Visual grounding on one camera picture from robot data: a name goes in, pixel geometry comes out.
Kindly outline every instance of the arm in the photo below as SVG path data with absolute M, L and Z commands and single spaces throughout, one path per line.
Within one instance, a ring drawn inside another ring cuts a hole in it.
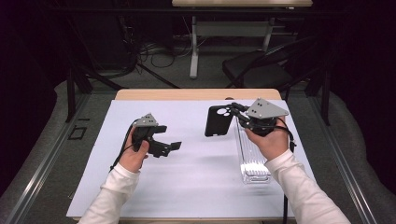
M 285 127 L 282 121 L 277 126 Z M 307 176 L 304 166 L 289 150 L 288 134 L 274 129 L 265 137 L 246 129 L 247 137 L 267 159 L 265 166 L 288 197 L 297 223 L 350 223 L 334 202 Z
M 132 128 L 127 146 L 132 145 Z M 118 223 L 122 206 L 131 198 L 139 179 L 139 169 L 147 158 L 149 143 L 143 141 L 137 152 L 130 147 L 123 152 L 120 162 L 108 174 L 106 182 L 79 223 Z

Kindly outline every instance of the white sleeve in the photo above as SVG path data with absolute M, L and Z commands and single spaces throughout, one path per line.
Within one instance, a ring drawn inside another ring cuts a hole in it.
M 119 163 L 78 223 L 119 223 L 120 210 L 132 196 L 140 173 L 131 173 Z
M 297 223 L 350 223 L 289 149 L 265 166 L 288 197 Z

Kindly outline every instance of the person's left hand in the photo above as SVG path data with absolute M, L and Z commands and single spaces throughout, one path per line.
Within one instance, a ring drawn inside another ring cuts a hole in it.
M 134 127 L 129 132 L 125 146 L 128 147 L 132 145 L 133 133 Z M 127 169 L 128 171 L 132 173 L 137 173 L 142 167 L 143 160 L 148 157 L 148 152 L 149 142 L 144 140 L 137 152 L 133 151 L 132 147 L 128 147 L 127 149 L 125 149 L 125 151 L 122 153 L 119 163 L 123 168 Z

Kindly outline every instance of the transparent acrylic holder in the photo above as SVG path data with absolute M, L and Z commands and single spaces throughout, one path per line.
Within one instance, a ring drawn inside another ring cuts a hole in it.
M 245 133 L 236 119 L 235 136 L 239 154 L 239 162 L 245 184 L 267 184 L 271 181 L 271 174 L 264 166 L 267 159 L 260 153 Z

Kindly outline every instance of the hand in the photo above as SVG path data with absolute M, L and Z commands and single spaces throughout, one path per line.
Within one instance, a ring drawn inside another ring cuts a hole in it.
M 139 172 L 142 167 L 143 160 L 148 157 L 149 142 L 143 141 L 137 152 L 133 151 L 132 147 L 132 134 L 134 133 L 134 127 L 129 132 L 128 139 L 126 140 L 125 146 L 128 148 L 122 153 L 120 158 L 120 165 L 132 173 Z
M 276 121 L 276 126 L 286 127 L 281 120 Z M 281 129 L 274 129 L 266 136 L 255 134 L 250 129 L 245 129 L 247 138 L 260 149 L 262 155 L 268 160 L 272 160 L 282 155 L 289 148 L 288 133 Z

